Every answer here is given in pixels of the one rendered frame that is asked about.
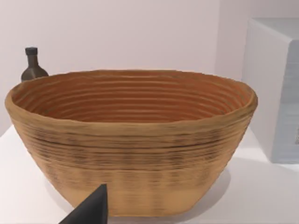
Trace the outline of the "dark olive bottle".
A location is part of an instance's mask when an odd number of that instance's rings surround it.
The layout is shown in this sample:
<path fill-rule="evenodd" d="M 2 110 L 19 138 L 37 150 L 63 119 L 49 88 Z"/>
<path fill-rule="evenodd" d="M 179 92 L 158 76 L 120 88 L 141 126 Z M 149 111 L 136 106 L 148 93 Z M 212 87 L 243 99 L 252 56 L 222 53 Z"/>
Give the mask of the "dark olive bottle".
<path fill-rule="evenodd" d="M 21 75 L 21 82 L 40 78 L 48 77 L 48 73 L 42 67 L 40 67 L 38 62 L 38 48 L 37 47 L 27 47 L 25 48 L 25 53 L 28 60 L 28 67 L 23 71 Z"/>

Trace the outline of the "pale grey box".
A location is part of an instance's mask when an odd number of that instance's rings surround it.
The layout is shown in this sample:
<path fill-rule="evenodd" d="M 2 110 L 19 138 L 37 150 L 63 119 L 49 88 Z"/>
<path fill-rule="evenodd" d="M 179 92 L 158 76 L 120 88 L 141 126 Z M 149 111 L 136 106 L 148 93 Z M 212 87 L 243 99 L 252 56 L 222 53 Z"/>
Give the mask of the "pale grey box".
<path fill-rule="evenodd" d="M 249 21 L 242 80 L 258 96 L 250 128 L 268 160 L 299 164 L 299 18 Z"/>

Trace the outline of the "brown woven basket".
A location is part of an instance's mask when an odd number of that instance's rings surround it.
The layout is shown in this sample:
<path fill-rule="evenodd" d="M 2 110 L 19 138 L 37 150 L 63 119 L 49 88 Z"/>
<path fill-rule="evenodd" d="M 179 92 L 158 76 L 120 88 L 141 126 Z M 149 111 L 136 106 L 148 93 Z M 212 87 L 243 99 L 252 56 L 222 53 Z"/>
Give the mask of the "brown woven basket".
<path fill-rule="evenodd" d="M 258 105 L 233 79 L 176 70 L 93 70 L 25 81 L 5 107 L 53 187 L 78 206 L 107 185 L 109 214 L 191 209 L 223 172 Z"/>

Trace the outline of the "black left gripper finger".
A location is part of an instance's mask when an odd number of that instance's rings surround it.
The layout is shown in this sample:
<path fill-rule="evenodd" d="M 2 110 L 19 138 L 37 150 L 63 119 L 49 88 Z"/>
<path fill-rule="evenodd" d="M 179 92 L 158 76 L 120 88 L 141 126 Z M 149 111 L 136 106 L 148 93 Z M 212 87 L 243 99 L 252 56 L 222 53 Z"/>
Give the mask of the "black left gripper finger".
<path fill-rule="evenodd" d="M 107 224 L 107 185 L 101 184 L 58 224 Z"/>

